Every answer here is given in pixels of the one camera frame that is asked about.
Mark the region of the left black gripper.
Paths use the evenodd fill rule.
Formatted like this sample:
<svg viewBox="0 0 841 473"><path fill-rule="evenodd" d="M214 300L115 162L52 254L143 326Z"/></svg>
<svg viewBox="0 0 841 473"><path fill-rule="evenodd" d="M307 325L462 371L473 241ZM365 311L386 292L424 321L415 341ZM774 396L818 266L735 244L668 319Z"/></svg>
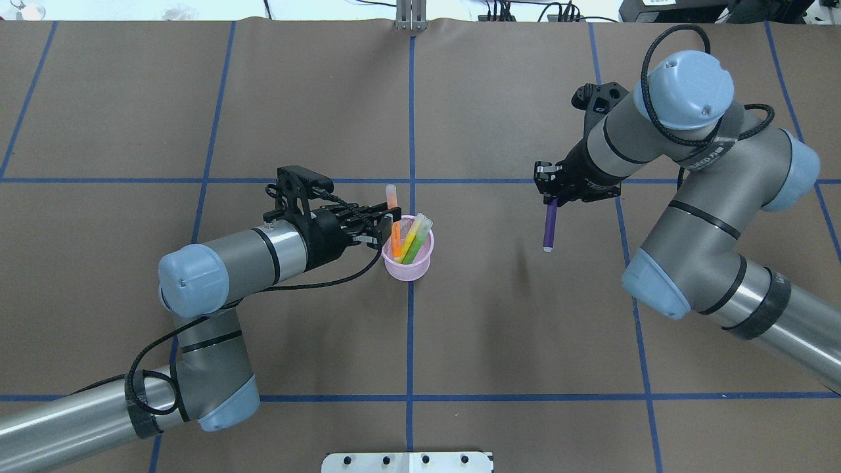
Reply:
<svg viewBox="0 0 841 473"><path fill-rule="evenodd" d="M349 246L366 245L382 250L392 234L391 227L376 227L385 215L402 218L403 208L388 204L331 204L304 212L302 236L307 249L307 270L339 258ZM367 228L366 221L375 228Z"/></svg>

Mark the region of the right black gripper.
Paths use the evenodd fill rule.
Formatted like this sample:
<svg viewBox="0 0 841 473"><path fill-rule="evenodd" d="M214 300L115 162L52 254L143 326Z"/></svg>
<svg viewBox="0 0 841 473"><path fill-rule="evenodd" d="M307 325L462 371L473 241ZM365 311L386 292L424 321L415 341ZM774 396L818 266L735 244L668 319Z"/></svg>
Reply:
<svg viewBox="0 0 841 473"><path fill-rule="evenodd" d="M571 202L591 203L621 195L621 177L605 173L595 164L585 140L580 140L561 161L537 161L534 183L546 206Z"/></svg>

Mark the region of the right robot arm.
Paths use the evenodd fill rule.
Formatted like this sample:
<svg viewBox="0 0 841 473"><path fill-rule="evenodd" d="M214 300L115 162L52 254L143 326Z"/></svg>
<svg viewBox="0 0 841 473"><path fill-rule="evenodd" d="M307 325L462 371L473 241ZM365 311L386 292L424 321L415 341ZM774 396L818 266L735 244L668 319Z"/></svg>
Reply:
<svg viewBox="0 0 841 473"><path fill-rule="evenodd" d="M641 86L598 86L586 106L582 140L557 164L536 162L545 203L612 198L624 179L661 156L688 171L622 276L634 298L672 319L691 311L742 340L780 353L839 391L839 310L768 267L734 252L758 212L781 212L807 194L817 153L788 131L768 127L734 99L718 59L679 51L648 73L664 137L646 111Z"/></svg>

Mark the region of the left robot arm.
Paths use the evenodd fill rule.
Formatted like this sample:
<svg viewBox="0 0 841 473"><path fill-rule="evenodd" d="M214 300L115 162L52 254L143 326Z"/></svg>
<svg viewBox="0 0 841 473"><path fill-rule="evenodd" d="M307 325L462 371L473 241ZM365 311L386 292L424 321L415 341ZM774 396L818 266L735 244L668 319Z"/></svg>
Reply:
<svg viewBox="0 0 841 473"><path fill-rule="evenodd" d="M260 406L237 305L330 263L349 246L378 248L401 209L336 197L311 209L291 198L264 222L190 244L158 266L159 299L174 331L151 342L123 375L2 419L2 471L40 472L196 421L219 431Z"/></svg>

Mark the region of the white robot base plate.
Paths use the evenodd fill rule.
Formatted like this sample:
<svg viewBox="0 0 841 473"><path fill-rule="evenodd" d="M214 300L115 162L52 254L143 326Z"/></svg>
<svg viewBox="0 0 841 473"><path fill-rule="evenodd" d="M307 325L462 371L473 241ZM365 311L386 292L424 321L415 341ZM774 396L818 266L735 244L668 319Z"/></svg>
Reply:
<svg viewBox="0 0 841 473"><path fill-rule="evenodd" d="M480 451L334 453L321 472L493 472L495 461Z"/></svg>

